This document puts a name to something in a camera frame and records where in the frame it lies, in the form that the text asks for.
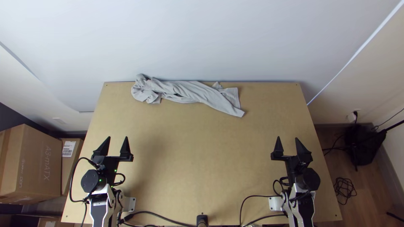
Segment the cardboard box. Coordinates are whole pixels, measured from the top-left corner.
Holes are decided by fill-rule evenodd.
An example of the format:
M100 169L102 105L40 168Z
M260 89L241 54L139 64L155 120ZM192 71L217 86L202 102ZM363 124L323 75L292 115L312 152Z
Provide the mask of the cardboard box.
M73 166L79 159L83 143L82 139L62 139L62 195L69 194Z
M61 218L39 218L38 227L74 227L74 223L65 223Z
M0 132L0 203L60 196L62 142L22 124Z

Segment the wooden tabletop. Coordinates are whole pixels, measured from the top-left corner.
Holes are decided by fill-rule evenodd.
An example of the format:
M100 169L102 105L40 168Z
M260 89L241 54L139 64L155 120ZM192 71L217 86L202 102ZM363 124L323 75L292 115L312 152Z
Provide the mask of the wooden tabletop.
M243 199L275 195L272 182L286 176L285 163L270 157L276 137L280 136L285 155L296 155L298 137L312 152L310 167L321 178L314 221L341 220L300 85L221 84L239 88L244 117L230 116L201 103L141 103L130 93L133 82L105 83L80 156L90 158L108 136L109 155L118 156L128 136L134 160L120 163L118 172L126 176L126 182L117 188L126 196L136 197L135 210L152 211L189 224L195 224L196 216L203 212L209 216L210 225L238 225ZM77 167L74 199L86 196L80 180L88 169L91 166L84 161ZM83 214L84 205L67 199L62 221L79 223ZM270 214L276 212L270 211L267 198L251 198L244 205L242 222ZM91 223L89 213L85 223ZM134 216L129 223L173 225L148 214ZM287 218L279 216L258 223L287 223Z

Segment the crumpled cloth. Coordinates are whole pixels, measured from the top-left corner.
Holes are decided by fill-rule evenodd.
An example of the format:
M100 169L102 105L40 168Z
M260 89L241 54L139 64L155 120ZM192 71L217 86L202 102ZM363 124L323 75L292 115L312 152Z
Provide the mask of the crumpled cloth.
M132 96L141 102L160 103L162 98L178 103L204 103L218 111L242 117L237 87L224 89L219 82L209 87L198 81L159 81L138 74Z

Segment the hardwood floor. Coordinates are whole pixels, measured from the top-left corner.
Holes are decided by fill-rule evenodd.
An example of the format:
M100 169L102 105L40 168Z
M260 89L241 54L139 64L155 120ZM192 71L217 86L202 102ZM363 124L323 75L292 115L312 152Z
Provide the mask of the hardwood floor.
M317 127L316 131L322 148L330 148L335 139L344 132L343 128L334 127ZM343 146L343 139L339 140L336 146ZM316 226L404 226L404 222L386 215L387 211L392 210L393 202L377 162L359 166L356 172L344 151L333 150L325 156L325 160L333 182L335 183L337 177L351 179L357 196L351 197L346 205L340 205L343 221L320 222L316 223Z

